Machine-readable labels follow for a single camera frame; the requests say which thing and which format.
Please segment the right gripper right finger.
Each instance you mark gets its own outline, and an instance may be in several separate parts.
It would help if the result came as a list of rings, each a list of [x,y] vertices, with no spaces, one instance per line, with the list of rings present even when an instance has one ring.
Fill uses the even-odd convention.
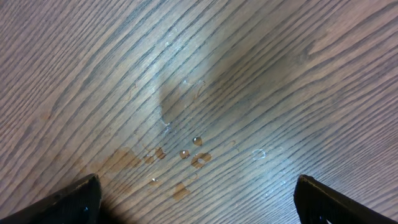
[[[308,175],[298,177],[294,203],[304,224],[397,224]]]

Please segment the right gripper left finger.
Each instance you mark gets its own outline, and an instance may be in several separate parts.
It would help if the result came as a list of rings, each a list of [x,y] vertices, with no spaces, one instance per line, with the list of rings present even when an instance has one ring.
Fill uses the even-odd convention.
[[[1,219],[1,224],[96,223],[102,189],[98,175],[89,174],[38,202]]]

